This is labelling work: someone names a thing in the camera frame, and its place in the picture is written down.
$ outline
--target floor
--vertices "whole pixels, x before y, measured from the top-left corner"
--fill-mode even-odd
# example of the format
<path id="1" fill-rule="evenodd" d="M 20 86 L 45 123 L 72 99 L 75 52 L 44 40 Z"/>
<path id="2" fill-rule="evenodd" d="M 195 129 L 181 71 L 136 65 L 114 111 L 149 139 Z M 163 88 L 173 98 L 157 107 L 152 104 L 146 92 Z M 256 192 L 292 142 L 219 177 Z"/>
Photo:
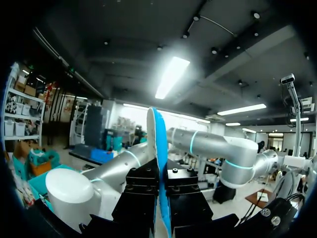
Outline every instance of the floor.
<path id="1" fill-rule="evenodd" d="M 62 164 L 68 165 L 70 167 L 73 167 L 77 170 L 81 170 L 82 167 L 85 164 L 89 164 L 85 161 L 82 161 L 80 159 L 77 159 L 71 155 L 68 154 L 69 150 L 68 149 L 64 149 L 65 147 L 65 143 L 63 141 L 64 139 L 56 139 L 56 145 L 54 146 L 50 146 L 49 148 L 52 148 L 54 150 L 56 150 L 59 155 L 60 155 L 60 162 Z M 211 210 L 213 211 L 213 217 L 212 219 L 218 219 L 221 218 L 223 216 L 229 215 L 229 214 L 236 214 L 238 216 L 238 218 L 242 218 L 244 217 L 245 213 L 247 212 L 247 210 L 249 209 L 251 203 L 249 201 L 247 201 L 245 199 L 246 196 L 264 188 L 264 184 L 262 184 L 263 180 L 253 180 L 251 182 L 249 182 L 248 184 L 246 184 L 244 187 L 237 189 L 236 191 L 236 196 L 234 197 L 233 200 L 224 202 L 222 204 L 219 203 L 214 203 L 212 201 L 209 201 L 208 204 L 211 208 Z M 266 186 L 266 190 L 268 191 L 272 191 L 274 184 L 269 184 L 268 186 Z M 261 209 L 259 207 L 255 208 L 254 214 L 258 213 Z M 156 222 L 156 237 L 157 238 L 164 238 L 167 237 L 166 236 L 166 232 L 165 232 L 165 228 L 164 228 L 164 224 L 162 223 L 161 217 L 160 217 L 160 212 L 159 212 L 159 208 L 157 208 L 157 222 Z"/>

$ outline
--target cardboard box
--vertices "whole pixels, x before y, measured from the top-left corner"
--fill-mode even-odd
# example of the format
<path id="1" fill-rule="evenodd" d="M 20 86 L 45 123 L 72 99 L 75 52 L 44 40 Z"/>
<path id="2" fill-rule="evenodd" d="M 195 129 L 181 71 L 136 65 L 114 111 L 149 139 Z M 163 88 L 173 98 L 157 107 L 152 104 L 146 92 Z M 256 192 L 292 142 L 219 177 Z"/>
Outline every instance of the cardboard box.
<path id="1" fill-rule="evenodd" d="M 24 92 L 25 85 L 23 83 L 20 83 L 20 82 L 17 81 L 15 83 L 14 89 L 17 90 L 17 91 L 20 91 L 20 92 Z"/>
<path id="2" fill-rule="evenodd" d="M 23 76 L 19 76 L 19 77 L 18 77 L 18 82 L 25 85 L 25 84 L 26 84 L 26 78 L 23 77 Z"/>
<path id="3" fill-rule="evenodd" d="M 45 99 L 44 94 L 43 94 L 43 93 L 40 93 L 39 96 L 38 96 L 38 98 L 44 100 L 44 99 Z"/>
<path id="4" fill-rule="evenodd" d="M 36 89 L 35 89 L 35 88 L 30 87 L 29 85 L 26 85 L 26 86 L 25 86 L 24 93 L 25 93 L 25 94 L 28 94 L 28 95 L 30 95 L 30 96 L 35 97 L 35 94 L 36 94 Z"/>

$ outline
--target ceiling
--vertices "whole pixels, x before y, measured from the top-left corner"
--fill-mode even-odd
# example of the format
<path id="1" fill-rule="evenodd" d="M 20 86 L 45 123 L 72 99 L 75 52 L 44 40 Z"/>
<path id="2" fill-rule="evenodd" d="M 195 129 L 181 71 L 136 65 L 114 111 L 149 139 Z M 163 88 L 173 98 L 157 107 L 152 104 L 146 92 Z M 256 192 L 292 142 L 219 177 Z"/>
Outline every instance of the ceiling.
<path id="1" fill-rule="evenodd" d="M 285 116 L 279 79 L 295 74 L 300 97 L 314 96 L 317 80 L 312 61 L 304 57 L 307 49 L 271 3 L 73 0 L 56 5 L 38 28 L 105 98 L 197 117 L 265 103 L 265 110 L 228 116 L 226 121 L 278 124 Z M 259 20 L 252 10 L 260 14 Z M 196 14 L 202 17 L 192 24 Z M 188 29 L 190 35 L 183 39 Z M 212 47 L 219 49 L 217 55 L 211 54 Z M 191 63 L 168 96 L 159 100 L 155 93 L 172 56 Z"/>

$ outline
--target blue bin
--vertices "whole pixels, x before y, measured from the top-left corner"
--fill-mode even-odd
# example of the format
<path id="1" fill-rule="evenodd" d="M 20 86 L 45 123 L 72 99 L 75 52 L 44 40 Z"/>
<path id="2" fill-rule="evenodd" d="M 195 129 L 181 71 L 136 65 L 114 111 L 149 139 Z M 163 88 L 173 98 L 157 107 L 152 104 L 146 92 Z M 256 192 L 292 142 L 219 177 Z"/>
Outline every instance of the blue bin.
<path id="1" fill-rule="evenodd" d="M 113 159 L 113 153 L 105 150 L 93 149 L 91 151 L 90 159 L 99 163 L 106 163 Z"/>
<path id="2" fill-rule="evenodd" d="M 60 166 L 57 166 L 56 169 L 57 168 L 75 170 L 67 165 L 60 165 Z M 46 185 L 45 185 L 45 179 L 46 179 L 46 175 L 48 174 L 48 172 L 49 171 L 29 180 L 29 185 L 30 185 L 30 188 L 32 190 L 32 193 L 33 193 L 35 200 L 42 199 L 43 202 L 46 203 L 47 207 L 51 211 L 53 211 L 51 203 L 48 200 L 43 199 L 45 194 L 47 194 L 47 192 L 48 192 Z"/>
<path id="3" fill-rule="evenodd" d="M 14 166 L 15 173 L 18 176 L 20 176 L 23 180 L 29 179 L 29 161 L 28 161 L 28 159 L 25 161 L 25 163 L 22 163 L 13 155 L 13 166 Z"/>

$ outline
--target cable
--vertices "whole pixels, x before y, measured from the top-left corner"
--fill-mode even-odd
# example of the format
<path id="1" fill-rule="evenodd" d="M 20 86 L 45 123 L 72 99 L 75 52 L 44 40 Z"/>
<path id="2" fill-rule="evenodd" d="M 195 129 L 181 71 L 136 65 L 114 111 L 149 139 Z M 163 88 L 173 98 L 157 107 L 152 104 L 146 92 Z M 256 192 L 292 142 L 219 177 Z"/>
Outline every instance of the cable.
<path id="1" fill-rule="evenodd" d="M 264 189 L 266 188 L 266 186 L 267 186 L 267 183 L 268 183 L 268 178 L 269 178 L 269 175 L 267 176 L 267 179 L 266 179 L 266 182 L 265 182 L 265 185 L 264 185 L 264 188 L 262 189 L 262 192 L 261 192 L 261 195 L 260 195 L 260 197 L 259 197 L 259 199 L 258 199 L 258 201 L 257 201 L 257 203 L 256 204 L 251 204 L 251 206 L 249 207 L 249 209 L 248 209 L 248 211 L 247 211 L 247 213 L 244 215 L 244 217 L 243 218 L 241 218 L 241 220 L 240 220 L 240 222 L 238 223 L 238 225 L 240 225 L 242 222 L 244 222 L 244 221 L 246 221 L 247 219 L 249 219 L 249 217 L 253 214 L 253 212 L 254 212 L 254 210 L 255 210 L 255 208 L 256 208 L 256 206 L 258 205 L 258 203 L 260 202 L 260 200 L 261 200 L 261 197 L 262 197 L 262 194 L 263 194 L 263 192 L 264 192 Z M 251 211 L 251 213 L 248 215 L 248 213 L 249 213 L 249 211 L 251 210 L 251 208 L 252 208 L 252 206 L 254 205 L 254 208 L 253 208 L 253 210 Z"/>

